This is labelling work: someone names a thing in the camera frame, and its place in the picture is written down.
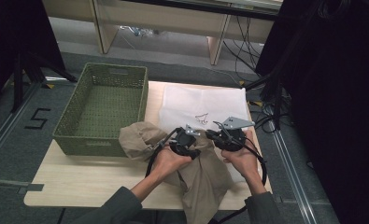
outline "white cloth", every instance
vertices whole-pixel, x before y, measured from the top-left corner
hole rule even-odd
[[[229,117],[248,120],[245,89],[200,90],[167,85],[159,128],[171,133],[188,124],[195,130],[218,131],[213,121],[223,123]]]

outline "person's left hand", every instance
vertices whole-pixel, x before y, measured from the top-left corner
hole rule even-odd
[[[191,157],[180,156],[173,152],[170,146],[164,146],[155,159],[154,168],[151,173],[158,174],[160,178],[164,179],[191,161]]]

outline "brown fabric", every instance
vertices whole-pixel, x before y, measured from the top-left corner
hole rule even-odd
[[[214,152],[213,142],[206,138],[204,132],[200,133],[190,149],[201,150],[201,155],[165,180],[184,190],[183,208],[187,223],[191,224],[208,223],[234,183],[226,165]],[[167,136],[163,134],[149,122],[138,122],[122,128],[119,140],[129,158],[146,161],[152,154],[152,145]]]

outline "basket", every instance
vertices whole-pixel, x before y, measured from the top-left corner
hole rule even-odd
[[[147,67],[87,63],[54,132],[66,155],[126,157],[118,137],[143,121]]]

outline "sleeve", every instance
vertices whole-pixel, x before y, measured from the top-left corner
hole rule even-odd
[[[126,223],[142,208],[140,201],[125,187],[121,187],[105,204],[76,219],[73,224]]]
[[[253,195],[245,200],[251,224],[286,223],[277,209],[277,204],[270,192]]]

